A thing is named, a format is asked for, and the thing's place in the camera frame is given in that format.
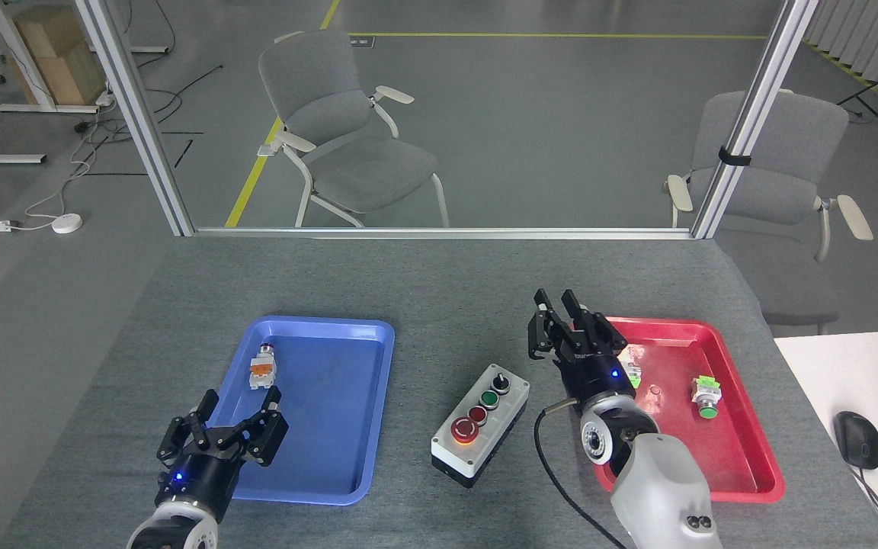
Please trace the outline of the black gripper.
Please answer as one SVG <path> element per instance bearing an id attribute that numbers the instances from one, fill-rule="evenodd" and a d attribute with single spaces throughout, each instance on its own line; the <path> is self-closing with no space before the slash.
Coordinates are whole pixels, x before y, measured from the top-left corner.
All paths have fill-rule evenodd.
<path id="1" fill-rule="evenodd" d="M 575 409 L 585 409 L 608 393 L 636 397 L 619 359 L 627 341 L 603 313 L 586 309 L 574 291 L 565 291 L 563 305 L 571 316 L 570 329 L 543 288 L 534 293 L 534 303 L 537 309 L 527 324 L 527 354 L 543 359 L 541 352 L 559 353 L 559 371 L 568 397 L 576 399 Z"/>
<path id="2" fill-rule="evenodd" d="M 221 522 L 237 486 L 242 459 L 248 460 L 248 454 L 262 467 L 268 467 L 289 430 L 279 409 L 281 397 L 278 386 L 272 385 L 259 411 L 234 426 L 219 428 L 216 447 L 222 452 L 234 451 L 234 458 L 205 452 L 210 449 L 206 421 L 219 402 L 215 389 L 206 390 L 197 406 L 184 416 L 174 417 L 156 452 L 162 464 L 170 465 L 158 477 L 156 506 L 185 502 Z M 197 449 L 184 451 L 190 437 Z"/>

